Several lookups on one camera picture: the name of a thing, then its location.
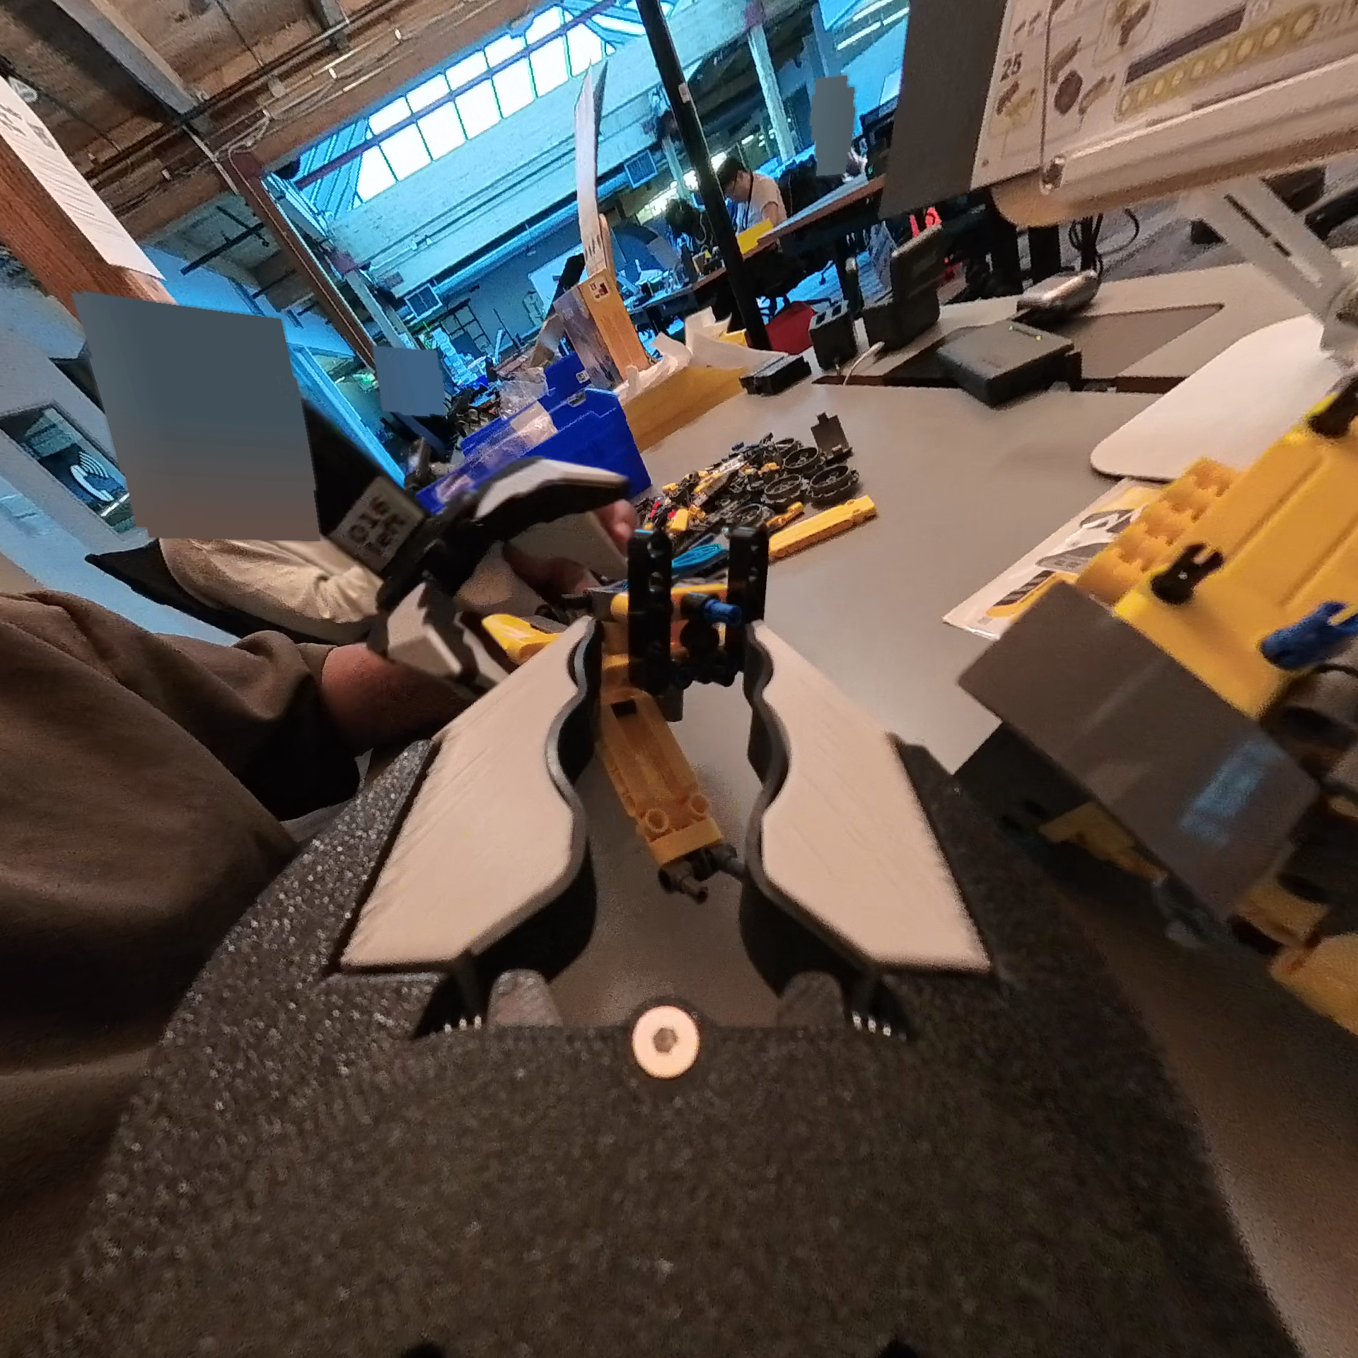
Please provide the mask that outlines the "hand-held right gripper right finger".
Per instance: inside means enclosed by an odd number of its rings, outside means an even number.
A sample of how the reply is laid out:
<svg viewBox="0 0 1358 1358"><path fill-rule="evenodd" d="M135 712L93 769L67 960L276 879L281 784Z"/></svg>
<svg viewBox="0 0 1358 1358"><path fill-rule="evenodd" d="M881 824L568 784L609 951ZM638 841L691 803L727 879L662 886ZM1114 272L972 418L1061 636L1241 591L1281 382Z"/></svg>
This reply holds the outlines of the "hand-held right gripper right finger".
<svg viewBox="0 0 1358 1358"><path fill-rule="evenodd" d="M767 623L746 638L744 697L744 947L771 991L822 976L871 1014L888 981L993 978L903 742Z"/></svg>

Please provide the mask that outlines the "yellow toy brick assembly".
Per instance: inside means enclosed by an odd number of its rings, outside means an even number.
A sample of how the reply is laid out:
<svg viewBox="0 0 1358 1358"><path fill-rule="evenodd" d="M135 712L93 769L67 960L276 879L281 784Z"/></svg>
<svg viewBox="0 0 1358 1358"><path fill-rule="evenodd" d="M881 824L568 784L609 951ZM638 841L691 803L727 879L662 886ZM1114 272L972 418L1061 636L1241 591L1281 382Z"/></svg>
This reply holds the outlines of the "yellow toy brick assembly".
<svg viewBox="0 0 1358 1358"><path fill-rule="evenodd" d="M769 534L738 530L731 558L733 583L685 583L672 536L645 530L632 539L626 587L573 604L602 636L596 754L662 890L699 904L712 877L742 877L744 866L674 727L689 689L733 687L744 674L750 625L767 600Z"/></svg>

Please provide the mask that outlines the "person's left forearm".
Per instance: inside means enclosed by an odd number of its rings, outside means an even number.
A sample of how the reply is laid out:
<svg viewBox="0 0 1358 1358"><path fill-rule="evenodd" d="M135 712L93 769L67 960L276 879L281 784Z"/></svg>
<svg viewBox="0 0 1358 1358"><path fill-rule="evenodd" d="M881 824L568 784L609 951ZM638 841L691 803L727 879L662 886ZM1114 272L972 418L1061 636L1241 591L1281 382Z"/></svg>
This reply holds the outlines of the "person's left forearm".
<svg viewBox="0 0 1358 1358"><path fill-rule="evenodd" d="M37 1347L145 1053L222 938L346 803L327 649L154 636L2 598L2 1355Z"/></svg>

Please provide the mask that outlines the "person's left hand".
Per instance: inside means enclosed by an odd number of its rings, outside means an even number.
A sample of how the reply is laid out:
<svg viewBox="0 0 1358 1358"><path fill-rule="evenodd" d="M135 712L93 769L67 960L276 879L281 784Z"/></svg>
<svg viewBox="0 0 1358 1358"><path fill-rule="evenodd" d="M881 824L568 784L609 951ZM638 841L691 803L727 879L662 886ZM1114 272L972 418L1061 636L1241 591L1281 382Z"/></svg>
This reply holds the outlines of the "person's left hand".
<svg viewBox="0 0 1358 1358"><path fill-rule="evenodd" d="M450 682L391 663L357 644L329 651L319 691L331 721L355 756L431 739L471 704Z"/></svg>

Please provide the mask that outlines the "yellow cardboard tray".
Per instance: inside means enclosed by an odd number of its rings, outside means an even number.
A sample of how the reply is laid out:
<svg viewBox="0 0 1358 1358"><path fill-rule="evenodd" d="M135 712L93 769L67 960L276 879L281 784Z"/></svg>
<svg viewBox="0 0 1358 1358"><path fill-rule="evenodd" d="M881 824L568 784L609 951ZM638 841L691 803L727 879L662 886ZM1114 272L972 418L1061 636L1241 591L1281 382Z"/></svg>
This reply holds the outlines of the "yellow cardboard tray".
<svg viewBox="0 0 1358 1358"><path fill-rule="evenodd" d="M657 350L659 363L647 371L628 369L623 384L615 388L640 452L740 395L740 378L761 359L761 352L723 338L700 338L700 352L695 355L689 346L657 336Z"/></svg>

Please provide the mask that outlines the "toy set carton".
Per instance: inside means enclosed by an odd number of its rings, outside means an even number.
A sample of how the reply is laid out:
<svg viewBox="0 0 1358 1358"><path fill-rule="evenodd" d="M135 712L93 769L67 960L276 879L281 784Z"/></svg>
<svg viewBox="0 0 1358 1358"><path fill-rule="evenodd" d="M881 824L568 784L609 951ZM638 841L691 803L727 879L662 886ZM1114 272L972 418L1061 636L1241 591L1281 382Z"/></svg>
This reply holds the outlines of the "toy set carton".
<svg viewBox="0 0 1358 1358"><path fill-rule="evenodd" d="M632 371L644 374L655 365L609 270L564 291L552 314L596 388L619 390Z"/></svg>

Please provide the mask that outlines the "pile of small toy parts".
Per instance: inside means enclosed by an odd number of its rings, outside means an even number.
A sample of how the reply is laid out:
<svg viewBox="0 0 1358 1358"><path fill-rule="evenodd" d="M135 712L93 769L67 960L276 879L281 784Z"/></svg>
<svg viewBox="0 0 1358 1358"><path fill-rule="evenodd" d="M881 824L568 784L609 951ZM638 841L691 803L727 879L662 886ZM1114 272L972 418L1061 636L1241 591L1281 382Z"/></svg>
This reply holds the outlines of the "pile of small toy parts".
<svg viewBox="0 0 1358 1358"><path fill-rule="evenodd" d="M841 437L824 452L793 437L767 435L645 492L636 509L644 530L664 530L680 549L733 530L776 534L862 494L854 452Z"/></svg>

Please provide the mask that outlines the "tall white paper banner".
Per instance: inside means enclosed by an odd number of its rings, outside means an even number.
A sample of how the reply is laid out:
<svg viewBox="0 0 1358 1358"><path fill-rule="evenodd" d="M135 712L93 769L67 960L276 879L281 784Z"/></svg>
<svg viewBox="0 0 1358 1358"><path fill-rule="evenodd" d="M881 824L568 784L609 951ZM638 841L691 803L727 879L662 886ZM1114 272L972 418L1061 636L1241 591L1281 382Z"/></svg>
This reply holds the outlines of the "tall white paper banner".
<svg viewBox="0 0 1358 1358"><path fill-rule="evenodd" d="M575 192L577 221L583 240L583 276L594 278L611 274L613 247L609 230L600 211L600 122L607 82L607 63L592 65L583 77L583 86L573 111L575 132Z"/></svg>

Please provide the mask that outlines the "black pole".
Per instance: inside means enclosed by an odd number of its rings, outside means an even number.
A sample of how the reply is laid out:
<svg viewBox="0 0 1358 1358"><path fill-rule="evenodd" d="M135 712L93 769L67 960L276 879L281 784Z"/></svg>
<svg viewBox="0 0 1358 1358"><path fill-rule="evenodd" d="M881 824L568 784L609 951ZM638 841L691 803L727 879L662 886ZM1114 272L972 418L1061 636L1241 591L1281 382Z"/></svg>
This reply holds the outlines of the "black pole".
<svg viewBox="0 0 1358 1358"><path fill-rule="evenodd" d="M725 207L723 190L712 168L710 149L706 145L704 128L691 86L681 67L678 48L672 39L668 20L661 3L638 3L638 16L649 39L657 73L668 97L678 132L699 177L699 190L710 226L716 234L717 253L721 257L725 281L735 300L735 308L754 350L771 352L769 329L763 310L757 302L755 283L738 247L738 236Z"/></svg>

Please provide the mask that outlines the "wooden office desk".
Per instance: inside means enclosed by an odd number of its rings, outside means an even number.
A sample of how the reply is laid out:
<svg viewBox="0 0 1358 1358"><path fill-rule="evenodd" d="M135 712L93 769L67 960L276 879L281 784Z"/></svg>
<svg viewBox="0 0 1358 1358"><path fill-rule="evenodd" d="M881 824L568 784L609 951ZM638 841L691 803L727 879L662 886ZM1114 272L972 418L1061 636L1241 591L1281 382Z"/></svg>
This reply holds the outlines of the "wooden office desk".
<svg viewBox="0 0 1358 1358"><path fill-rule="evenodd" d="M820 198L778 228L755 238L752 251L744 253L744 274L755 297L772 295L772 283L791 274L797 262L812 262L814 270L835 266L845 299L858 299L858 268L850 240L869 232L879 223L883 194L888 177L852 179L829 196Z"/></svg>

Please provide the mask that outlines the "large black charger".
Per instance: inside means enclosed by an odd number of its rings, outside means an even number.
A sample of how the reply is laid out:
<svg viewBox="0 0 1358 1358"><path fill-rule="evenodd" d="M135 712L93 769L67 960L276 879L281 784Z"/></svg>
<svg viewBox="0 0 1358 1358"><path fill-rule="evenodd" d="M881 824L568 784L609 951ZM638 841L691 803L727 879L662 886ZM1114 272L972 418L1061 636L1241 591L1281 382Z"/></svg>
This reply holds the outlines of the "large black charger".
<svg viewBox="0 0 1358 1358"><path fill-rule="evenodd" d="M862 319L871 348L907 348L941 316L939 285L947 261L947 234L936 225L890 257L890 293L864 308Z"/></svg>

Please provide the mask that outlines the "white paper notice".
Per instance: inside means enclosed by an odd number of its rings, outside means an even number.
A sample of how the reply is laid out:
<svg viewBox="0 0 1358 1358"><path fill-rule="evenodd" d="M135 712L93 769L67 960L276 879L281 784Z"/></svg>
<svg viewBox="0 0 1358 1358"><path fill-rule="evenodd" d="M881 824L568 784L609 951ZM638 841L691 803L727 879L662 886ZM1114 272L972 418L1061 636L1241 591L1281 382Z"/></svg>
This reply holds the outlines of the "white paper notice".
<svg viewBox="0 0 1358 1358"><path fill-rule="evenodd" d="M2 78L2 170L20 173L20 185L33 183L33 190L23 194L37 207L54 209L101 264L164 283L162 272L80 175L10 78Z"/></svg>

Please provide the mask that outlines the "silver computer mouse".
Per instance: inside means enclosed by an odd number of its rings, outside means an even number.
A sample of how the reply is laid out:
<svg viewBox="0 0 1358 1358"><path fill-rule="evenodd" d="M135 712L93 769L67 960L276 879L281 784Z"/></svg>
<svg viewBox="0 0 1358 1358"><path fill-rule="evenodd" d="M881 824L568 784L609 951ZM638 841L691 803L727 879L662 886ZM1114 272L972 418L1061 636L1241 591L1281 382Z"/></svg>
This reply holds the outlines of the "silver computer mouse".
<svg viewBox="0 0 1358 1358"><path fill-rule="evenodd" d="M1030 325L1042 325L1042 317L1051 321L1078 316L1095 302L1101 287L1099 270L1051 276L1019 297L1017 317L1027 317Z"/></svg>

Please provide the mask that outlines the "white book stand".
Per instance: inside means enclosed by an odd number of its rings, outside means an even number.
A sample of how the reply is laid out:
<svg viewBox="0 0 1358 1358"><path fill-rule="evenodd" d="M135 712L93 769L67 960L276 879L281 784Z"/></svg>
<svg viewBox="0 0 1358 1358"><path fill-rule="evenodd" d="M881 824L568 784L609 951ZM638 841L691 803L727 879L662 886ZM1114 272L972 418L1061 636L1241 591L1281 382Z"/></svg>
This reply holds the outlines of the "white book stand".
<svg viewBox="0 0 1358 1358"><path fill-rule="evenodd" d="M1266 185L1266 173L1357 149L1357 63L1311 71L1129 132L1042 149L1032 175L996 187L1010 219L1180 196L1304 316L1256 331L1095 448L1106 477L1171 482L1194 460L1249 467L1357 378L1357 264L1343 262Z"/></svg>

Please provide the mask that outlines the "toy instruction booklet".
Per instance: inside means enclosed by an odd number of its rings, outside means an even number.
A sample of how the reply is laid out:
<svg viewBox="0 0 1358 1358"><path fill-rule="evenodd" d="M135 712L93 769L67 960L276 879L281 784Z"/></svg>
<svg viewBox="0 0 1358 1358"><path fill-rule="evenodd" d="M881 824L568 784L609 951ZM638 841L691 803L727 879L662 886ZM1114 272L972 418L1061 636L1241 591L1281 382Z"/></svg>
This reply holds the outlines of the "toy instruction booklet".
<svg viewBox="0 0 1358 1358"><path fill-rule="evenodd" d="M974 185L1121 196L1355 145L1355 3L1006 3Z"/></svg>

